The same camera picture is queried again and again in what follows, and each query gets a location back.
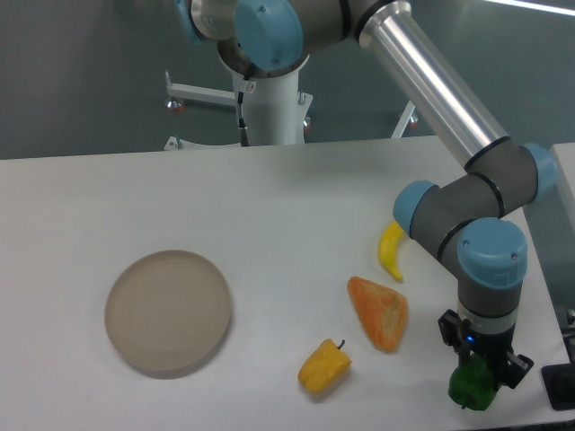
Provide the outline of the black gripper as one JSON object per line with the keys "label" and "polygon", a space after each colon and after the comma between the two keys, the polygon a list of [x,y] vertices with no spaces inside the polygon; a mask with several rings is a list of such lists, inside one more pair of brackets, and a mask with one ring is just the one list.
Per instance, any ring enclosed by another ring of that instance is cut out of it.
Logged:
{"label": "black gripper", "polygon": [[516,324],[505,325],[504,330],[487,330],[467,316],[459,317],[454,310],[446,310],[438,319],[442,340],[458,356],[458,365],[471,359],[472,354],[483,359],[492,374],[496,374],[496,388],[516,389],[534,366],[534,361],[513,352],[512,340]]}

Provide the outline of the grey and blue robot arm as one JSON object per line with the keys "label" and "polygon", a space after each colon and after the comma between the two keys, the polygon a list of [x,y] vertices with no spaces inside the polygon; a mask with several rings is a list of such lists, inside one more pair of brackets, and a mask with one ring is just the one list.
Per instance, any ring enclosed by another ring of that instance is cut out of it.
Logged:
{"label": "grey and blue robot arm", "polygon": [[445,187],[419,180],[394,202],[401,228],[458,283],[458,308],[438,325],[460,365],[480,358],[493,388],[515,387],[532,361],[511,346],[526,274],[526,238],[507,215],[553,188],[557,168],[539,145],[515,144],[441,56],[406,1],[178,1],[188,40],[213,40],[234,79],[240,143],[303,138],[296,79],[314,52],[353,39],[372,52],[464,167]]}

